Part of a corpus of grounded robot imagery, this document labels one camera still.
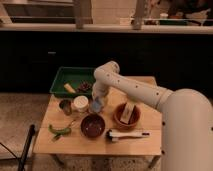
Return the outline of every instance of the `metal cup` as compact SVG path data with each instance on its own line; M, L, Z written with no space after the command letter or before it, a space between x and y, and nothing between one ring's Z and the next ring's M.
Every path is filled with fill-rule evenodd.
M59 107L63 110L65 115L72 114L71 101L70 100L62 100L59 103Z

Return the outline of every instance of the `speckled floor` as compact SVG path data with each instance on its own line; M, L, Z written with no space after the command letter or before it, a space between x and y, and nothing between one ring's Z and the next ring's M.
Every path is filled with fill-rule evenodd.
M40 127L49 101L49 94L0 93L0 142L16 154L20 153L30 124ZM7 151L0 146L0 158ZM80 157L59 155L66 163L61 168L50 155L31 155L25 170L33 171L145 171L151 156L144 157ZM17 161L0 161L1 171L17 170ZM160 171L160 161L152 169Z

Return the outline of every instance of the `table leg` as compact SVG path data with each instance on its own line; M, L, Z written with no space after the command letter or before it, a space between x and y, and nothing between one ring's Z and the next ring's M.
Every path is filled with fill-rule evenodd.
M159 159L160 159L160 156L154 156L148 168L152 169L156 165Z
M65 167L65 163L62 162L62 161L59 159L59 157L58 157L57 154L50 154L50 155L52 156L53 160L54 160L60 167L62 167L62 168Z

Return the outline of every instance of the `cable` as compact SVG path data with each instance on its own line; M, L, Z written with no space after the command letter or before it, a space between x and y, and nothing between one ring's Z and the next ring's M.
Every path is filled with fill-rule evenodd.
M18 160L18 162L20 163L21 161L20 161L20 159L7 147L7 146L5 146L2 142L0 142L0 144L2 145L2 147L4 147L7 151L9 151L17 160Z

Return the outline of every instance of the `dark bowl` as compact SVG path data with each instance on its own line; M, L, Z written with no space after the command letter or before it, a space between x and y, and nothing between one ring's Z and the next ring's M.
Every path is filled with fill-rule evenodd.
M81 131L88 138L99 137L105 129L105 122L98 114L90 114L81 122Z

